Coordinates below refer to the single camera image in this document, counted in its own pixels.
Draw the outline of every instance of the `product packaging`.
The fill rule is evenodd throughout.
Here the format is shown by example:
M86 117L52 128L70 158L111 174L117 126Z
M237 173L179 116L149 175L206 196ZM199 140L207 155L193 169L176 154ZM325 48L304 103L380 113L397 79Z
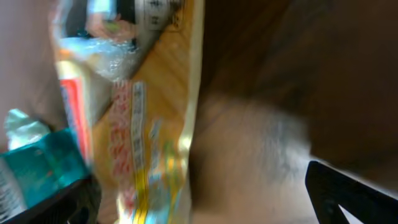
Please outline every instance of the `product packaging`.
M149 16L146 8L164 4L167 7L154 9L155 16ZM97 75L108 80L122 80L132 77L138 70L150 48L159 39L161 30L168 24L170 16L177 11L182 0L58 0L56 9L51 12L51 38L54 46L62 53L72 54L75 60L86 64ZM122 20L135 24L136 36L132 40L117 43L93 37L86 30L91 14L104 15L105 28L117 32L118 26L112 22L118 15ZM156 26L148 27L147 21L156 21Z
M173 37L164 34L165 37L161 37L164 47L157 44L154 51L167 54L165 60L170 60L173 70L165 67L164 61L156 60L155 55L149 55L139 67L141 63L135 62L144 58L144 52L160 34L161 24L167 24L167 15L178 7L158 12L163 19L159 19L156 29L151 29L144 26L148 19L145 15L149 14L143 9L152 1L133 1L139 30L133 42L140 56L135 57L139 59L130 63L133 66L128 66L127 71L133 74L140 70L131 77L125 69L113 70L124 67L125 60L132 62L127 59L128 54L118 54L121 58L117 61L123 63L114 66L112 61L116 57L109 50L73 49L60 44L64 37L59 35L60 30L68 27L68 23L62 21L75 15L71 9L77 6L69 4L76 1L60 2L50 30L68 123L103 191L98 221L102 224L116 220L119 223L189 223L188 154L200 84L201 36L197 42L200 50L177 51L178 44L172 41L168 44ZM203 9L203 3L196 4ZM185 41L183 35L175 34L177 40ZM189 40L179 43L180 48L190 45ZM90 41L100 45L106 41L120 47L112 40ZM198 64L190 65L190 58L195 58Z

